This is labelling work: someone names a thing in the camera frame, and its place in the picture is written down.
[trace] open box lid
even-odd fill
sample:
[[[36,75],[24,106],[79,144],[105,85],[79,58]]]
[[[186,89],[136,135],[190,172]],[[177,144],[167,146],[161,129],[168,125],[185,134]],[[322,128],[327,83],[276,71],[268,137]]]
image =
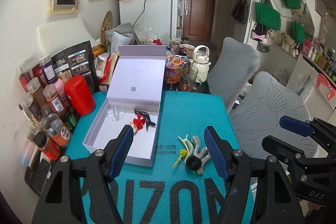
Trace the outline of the open box lid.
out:
[[[119,46],[120,57],[107,99],[160,102],[166,64],[166,46]]]

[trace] red canister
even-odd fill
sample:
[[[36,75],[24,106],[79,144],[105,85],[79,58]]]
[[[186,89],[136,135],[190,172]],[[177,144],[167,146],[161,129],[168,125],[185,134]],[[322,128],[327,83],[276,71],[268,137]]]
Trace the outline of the red canister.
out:
[[[64,85],[64,92],[80,115],[89,114],[96,106],[89,86],[81,75],[76,75]]]

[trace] white refrigerator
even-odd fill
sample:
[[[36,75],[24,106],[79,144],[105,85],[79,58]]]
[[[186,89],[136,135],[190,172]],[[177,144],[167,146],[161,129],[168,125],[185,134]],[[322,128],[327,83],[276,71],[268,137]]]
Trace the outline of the white refrigerator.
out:
[[[147,0],[144,13],[134,25],[152,28],[157,32],[161,42],[169,47],[169,39],[176,37],[178,0]],[[135,23],[143,11],[145,0],[120,0],[120,23]]]

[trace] white teapot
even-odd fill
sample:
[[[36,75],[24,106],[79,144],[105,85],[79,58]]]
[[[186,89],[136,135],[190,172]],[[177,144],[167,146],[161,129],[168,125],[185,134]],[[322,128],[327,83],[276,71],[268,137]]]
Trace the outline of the white teapot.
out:
[[[206,48],[206,52],[200,51],[200,48]],[[201,79],[202,83],[207,79],[209,66],[211,65],[209,54],[210,51],[207,46],[199,45],[194,49],[192,66],[198,69],[197,76]]]

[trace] chair backrest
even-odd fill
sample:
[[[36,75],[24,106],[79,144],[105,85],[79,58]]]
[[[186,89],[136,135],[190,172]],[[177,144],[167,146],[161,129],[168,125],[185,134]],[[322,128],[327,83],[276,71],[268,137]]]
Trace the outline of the chair backrest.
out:
[[[304,100],[281,85],[265,71],[257,74],[248,95],[230,113],[239,146],[249,156],[265,159],[270,154],[261,146],[264,137],[272,135],[304,151],[307,157],[317,154],[318,145],[310,137],[302,137],[282,129],[279,120],[287,115],[310,120]]]
[[[250,45],[231,37],[224,39],[220,57],[209,72],[208,83],[211,94],[222,97],[227,112],[232,109],[239,93],[258,69],[259,61]]]

